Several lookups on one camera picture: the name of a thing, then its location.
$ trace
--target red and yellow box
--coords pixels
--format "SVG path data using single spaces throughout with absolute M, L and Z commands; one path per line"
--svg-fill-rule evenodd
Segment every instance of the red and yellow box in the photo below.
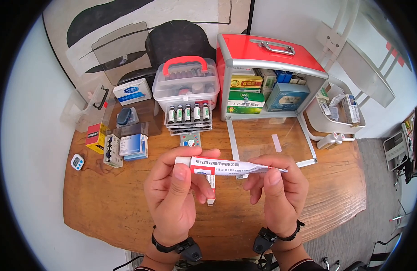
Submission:
M 259 89 L 263 83 L 261 76 L 254 75 L 233 75 L 231 88 L 256 88 Z
M 103 154 L 104 139 L 106 137 L 103 132 L 107 130 L 109 130 L 108 127 L 103 123 L 89 126 L 88 131 L 86 132 L 85 145 L 99 154 Z

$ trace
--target blue medicine box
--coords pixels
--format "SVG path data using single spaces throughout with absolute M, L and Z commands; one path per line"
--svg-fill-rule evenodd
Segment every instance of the blue medicine box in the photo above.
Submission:
M 148 137 L 144 136 L 142 141 L 142 153 L 124 156 L 124 161 L 133 161 L 148 158 Z
M 296 111 L 308 95 L 309 89 L 305 85 L 276 83 L 265 107 L 268 112 Z
M 274 70 L 276 74 L 276 83 L 289 83 L 292 77 L 292 72 Z
M 127 156 L 132 154 L 141 154 L 142 150 L 142 134 L 134 134 L 128 137 L 122 137 L 119 143 L 119 155 Z

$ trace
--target wristband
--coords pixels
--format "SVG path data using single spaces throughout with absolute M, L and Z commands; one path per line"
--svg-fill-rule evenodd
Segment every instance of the wristband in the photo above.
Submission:
M 304 227 L 305 224 L 297 220 L 296 230 L 292 235 L 288 237 L 279 237 L 270 229 L 261 228 L 260 232 L 258 233 L 258 236 L 255 238 L 252 250 L 258 254 L 262 254 L 267 249 L 270 249 L 277 240 L 291 241 L 296 237 L 296 234 L 300 231 L 301 226 Z
M 202 258 L 201 250 L 197 243 L 193 240 L 192 237 L 188 237 L 183 242 L 179 242 L 176 245 L 165 247 L 154 238 L 154 231 L 151 234 L 151 243 L 156 247 L 159 252 L 168 253 L 168 252 L 177 252 L 177 254 L 181 254 L 183 258 L 188 261 L 196 262 Z

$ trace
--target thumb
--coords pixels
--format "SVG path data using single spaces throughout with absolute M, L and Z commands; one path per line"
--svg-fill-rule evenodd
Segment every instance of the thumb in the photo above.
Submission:
M 266 203 L 273 207 L 281 208 L 289 204 L 284 192 L 284 183 L 281 172 L 278 169 L 270 169 L 264 177 L 264 193 Z
M 171 186 L 163 201 L 169 208 L 181 209 L 190 190 L 191 173 L 187 165 L 178 163 L 174 165 Z

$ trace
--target wooden table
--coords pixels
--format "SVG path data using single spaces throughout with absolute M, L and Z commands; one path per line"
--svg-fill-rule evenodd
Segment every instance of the wooden table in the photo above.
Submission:
M 219 148 L 221 158 L 232 159 L 227 125 L 214 113 L 213 130 L 201 133 L 204 149 Z M 309 159 L 310 151 L 295 118 L 287 118 L 277 131 L 283 154 Z M 234 122 L 239 142 L 267 137 L 267 129 L 249 122 Z M 163 126 L 162 134 L 149 138 L 148 159 L 124 162 L 114 169 L 103 164 L 103 155 L 85 147 L 86 133 L 75 132 L 68 154 L 64 181 L 64 222 L 87 236 L 113 246 L 144 253 L 153 221 L 148 211 L 143 182 L 157 157 L 180 144 Z M 318 163 L 302 168 L 309 192 L 300 220 L 304 241 L 319 237 L 366 209 L 366 188 L 358 145 L 344 142 L 333 150 L 319 150 Z M 75 153 L 85 158 L 81 171 L 70 166 Z M 252 244 L 264 224 L 264 193 L 259 203 L 249 203 L 243 180 L 216 176 L 216 201 L 208 207 L 196 203 L 196 222 L 190 235 L 199 244 L 204 260 L 255 256 Z

